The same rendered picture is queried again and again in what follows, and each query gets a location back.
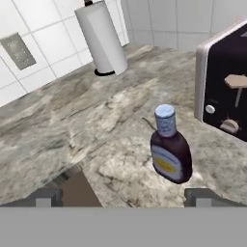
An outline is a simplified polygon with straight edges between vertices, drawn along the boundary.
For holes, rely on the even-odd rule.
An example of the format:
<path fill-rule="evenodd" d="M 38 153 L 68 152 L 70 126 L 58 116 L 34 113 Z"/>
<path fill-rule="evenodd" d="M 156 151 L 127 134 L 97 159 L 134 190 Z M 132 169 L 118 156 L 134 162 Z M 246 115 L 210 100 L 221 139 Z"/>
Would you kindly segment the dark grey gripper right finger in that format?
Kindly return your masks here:
<path fill-rule="evenodd" d="M 243 203 L 238 203 L 220 197 L 212 190 L 208 188 L 186 188 L 184 190 L 185 206 L 193 207 L 224 207 L 224 206 L 236 206 L 247 207 Z"/>

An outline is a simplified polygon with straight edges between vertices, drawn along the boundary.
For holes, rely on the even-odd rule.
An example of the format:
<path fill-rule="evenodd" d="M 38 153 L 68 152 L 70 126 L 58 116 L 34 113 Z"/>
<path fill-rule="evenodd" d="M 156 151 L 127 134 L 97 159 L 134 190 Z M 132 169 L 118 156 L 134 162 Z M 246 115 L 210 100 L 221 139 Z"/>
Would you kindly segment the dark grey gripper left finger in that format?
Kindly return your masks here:
<path fill-rule="evenodd" d="M 3 207 L 54 207 L 63 205 L 63 190 L 59 188 L 41 188 L 24 199 L 3 204 Z"/>

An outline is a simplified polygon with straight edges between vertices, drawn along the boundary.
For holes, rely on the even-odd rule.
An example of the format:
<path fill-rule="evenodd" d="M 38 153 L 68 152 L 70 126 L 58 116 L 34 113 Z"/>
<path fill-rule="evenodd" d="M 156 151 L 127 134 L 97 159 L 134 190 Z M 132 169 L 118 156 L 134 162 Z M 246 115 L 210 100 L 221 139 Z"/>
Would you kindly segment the dark brown syrup bottle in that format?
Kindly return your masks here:
<path fill-rule="evenodd" d="M 177 130 L 176 110 L 171 104 L 158 105 L 154 110 L 157 130 L 151 136 L 151 158 L 154 170 L 163 178 L 182 184 L 192 176 L 189 145 Z"/>

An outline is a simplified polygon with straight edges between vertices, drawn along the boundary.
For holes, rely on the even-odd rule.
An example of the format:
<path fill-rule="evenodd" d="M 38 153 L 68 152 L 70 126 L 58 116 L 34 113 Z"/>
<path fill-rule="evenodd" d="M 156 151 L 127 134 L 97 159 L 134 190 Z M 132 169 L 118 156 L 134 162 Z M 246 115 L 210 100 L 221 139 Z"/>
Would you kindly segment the black and silver toaster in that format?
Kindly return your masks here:
<path fill-rule="evenodd" d="M 194 117 L 247 143 L 247 19 L 196 51 Z"/>

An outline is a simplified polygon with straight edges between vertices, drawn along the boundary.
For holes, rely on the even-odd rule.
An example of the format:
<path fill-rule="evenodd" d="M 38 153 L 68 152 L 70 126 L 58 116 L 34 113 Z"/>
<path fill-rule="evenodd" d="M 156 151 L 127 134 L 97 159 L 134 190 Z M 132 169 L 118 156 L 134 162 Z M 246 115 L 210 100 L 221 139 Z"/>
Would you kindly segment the white paper towel roll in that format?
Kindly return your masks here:
<path fill-rule="evenodd" d="M 93 57 L 96 73 L 119 75 L 126 71 L 127 59 L 105 1 L 84 0 L 84 6 L 74 12 Z"/>

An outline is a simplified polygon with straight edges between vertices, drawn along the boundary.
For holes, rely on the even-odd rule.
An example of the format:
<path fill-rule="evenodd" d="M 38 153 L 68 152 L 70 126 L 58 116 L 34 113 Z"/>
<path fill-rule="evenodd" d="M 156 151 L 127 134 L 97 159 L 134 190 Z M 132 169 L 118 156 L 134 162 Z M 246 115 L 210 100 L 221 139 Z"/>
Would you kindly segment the grey wall outlet plate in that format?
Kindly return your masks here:
<path fill-rule="evenodd" d="M 34 56 L 18 33 L 0 39 L 0 44 L 19 70 L 31 67 L 36 63 Z"/>

